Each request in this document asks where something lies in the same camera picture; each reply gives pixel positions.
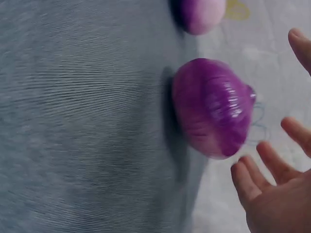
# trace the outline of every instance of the white surface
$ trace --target white surface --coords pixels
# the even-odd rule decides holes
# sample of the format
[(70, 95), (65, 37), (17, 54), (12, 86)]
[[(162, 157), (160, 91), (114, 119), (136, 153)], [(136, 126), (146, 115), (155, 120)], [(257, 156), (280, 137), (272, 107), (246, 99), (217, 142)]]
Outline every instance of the white surface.
[(266, 139), (280, 155), (299, 170), (311, 167), (301, 149), (281, 130), (284, 116), (294, 116), (311, 127), (311, 78), (296, 60), (288, 43), (290, 28), (310, 35), (311, 0), (239, 0), (250, 10), (249, 19), (225, 19), (209, 34), (199, 38), (201, 57), (219, 59), (258, 94), (258, 106), (247, 145), (225, 161), (210, 160), (202, 178), (193, 214), (194, 233), (248, 233), (230, 175), (230, 166), (249, 153), (264, 169), (255, 151), (257, 141)]

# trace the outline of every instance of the fingernail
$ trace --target fingernail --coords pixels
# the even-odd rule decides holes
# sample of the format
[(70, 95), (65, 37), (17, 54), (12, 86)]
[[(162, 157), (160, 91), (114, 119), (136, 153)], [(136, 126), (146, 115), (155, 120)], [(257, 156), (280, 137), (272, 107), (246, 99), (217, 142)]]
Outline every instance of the fingernail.
[(299, 38), (306, 38), (305, 35), (297, 28), (293, 28), (290, 30), (290, 33), (299, 37)]

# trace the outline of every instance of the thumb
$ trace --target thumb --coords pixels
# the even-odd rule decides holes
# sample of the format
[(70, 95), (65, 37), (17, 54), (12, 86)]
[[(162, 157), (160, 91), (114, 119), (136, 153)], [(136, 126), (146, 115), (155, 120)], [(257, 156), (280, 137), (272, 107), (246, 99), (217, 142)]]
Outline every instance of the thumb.
[(311, 41), (296, 28), (290, 30), (288, 40), (301, 65), (311, 74)]

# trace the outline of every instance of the blue drawing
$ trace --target blue drawing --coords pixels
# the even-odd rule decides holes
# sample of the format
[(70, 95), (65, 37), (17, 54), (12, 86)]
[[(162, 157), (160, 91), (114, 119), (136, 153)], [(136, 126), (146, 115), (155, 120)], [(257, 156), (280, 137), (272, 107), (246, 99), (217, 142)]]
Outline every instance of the blue drawing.
[(254, 104), (254, 112), (256, 110), (257, 110), (257, 112), (259, 111), (259, 114), (254, 116), (255, 119), (254, 119), (253, 123), (251, 124), (250, 130), (256, 128), (257, 132), (261, 131), (262, 138), (259, 138), (259, 139), (256, 139), (256, 140), (252, 139), (252, 138), (248, 138), (245, 143), (247, 145), (249, 145), (249, 146), (256, 146), (260, 141), (262, 141), (262, 140), (269, 140), (269, 138), (270, 138), (270, 134), (269, 134), (268, 128), (262, 122), (262, 120), (264, 118), (264, 114), (265, 114), (265, 106), (264, 106), (264, 104), (262, 102), (256, 102)]

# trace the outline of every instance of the purple onion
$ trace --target purple onion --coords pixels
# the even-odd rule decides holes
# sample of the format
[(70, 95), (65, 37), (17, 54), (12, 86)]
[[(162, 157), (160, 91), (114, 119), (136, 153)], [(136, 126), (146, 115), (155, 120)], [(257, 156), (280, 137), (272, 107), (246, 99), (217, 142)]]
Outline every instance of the purple onion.
[(225, 15), (225, 0), (182, 0), (181, 16), (185, 30), (202, 35), (219, 24)]
[(186, 138), (216, 159), (234, 155), (244, 144), (255, 101), (254, 90), (216, 60), (194, 59), (173, 81), (174, 107)]

